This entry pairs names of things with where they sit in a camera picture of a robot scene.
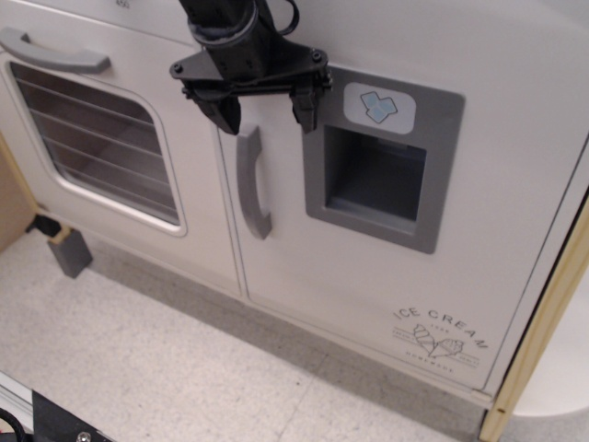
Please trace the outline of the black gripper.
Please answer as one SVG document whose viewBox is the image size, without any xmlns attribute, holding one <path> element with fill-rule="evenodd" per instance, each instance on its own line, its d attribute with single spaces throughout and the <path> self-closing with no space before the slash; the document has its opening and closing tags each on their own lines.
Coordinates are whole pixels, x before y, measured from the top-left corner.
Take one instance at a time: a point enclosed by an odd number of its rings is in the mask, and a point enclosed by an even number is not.
<svg viewBox="0 0 589 442">
<path fill-rule="evenodd" d="M 320 94 L 331 88 L 325 52 L 262 30 L 227 45 L 208 45 L 170 66 L 202 113 L 220 130 L 237 135 L 239 96 L 290 93 L 293 113 L 305 134 L 317 129 Z"/>
</svg>

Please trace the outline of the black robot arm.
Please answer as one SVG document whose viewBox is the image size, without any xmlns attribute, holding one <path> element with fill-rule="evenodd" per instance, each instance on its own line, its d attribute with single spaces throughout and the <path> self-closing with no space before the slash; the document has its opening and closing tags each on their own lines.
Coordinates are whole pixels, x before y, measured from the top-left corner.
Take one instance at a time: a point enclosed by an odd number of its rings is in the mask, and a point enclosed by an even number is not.
<svg viewBox="0 0 589 442">
<path fill-rule="evenodd" d="M 318 105 L 331 87 L 328 56 L 287 40 L 299 12 L 277 29 L 264 1 L 184 1 L 200 52 L 170 66 L 182 92 L 227 134 L 238 134 L 241 96 L 286 94 L 305 133 L 317 128 Z"/>
</svg>

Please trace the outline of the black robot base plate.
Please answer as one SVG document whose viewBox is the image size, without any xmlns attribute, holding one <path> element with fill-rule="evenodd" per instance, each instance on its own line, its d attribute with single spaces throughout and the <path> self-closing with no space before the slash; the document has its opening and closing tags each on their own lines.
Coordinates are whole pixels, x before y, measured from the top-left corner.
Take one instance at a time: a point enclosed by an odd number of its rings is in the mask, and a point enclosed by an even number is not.
<svg viewBox="0 0 589 442">
<path fill-rule="evenodd" d="M 111 441 L 94 426 L 37 391 L 22 398 L 1 388 L 2 441 Z"/>
</svg>

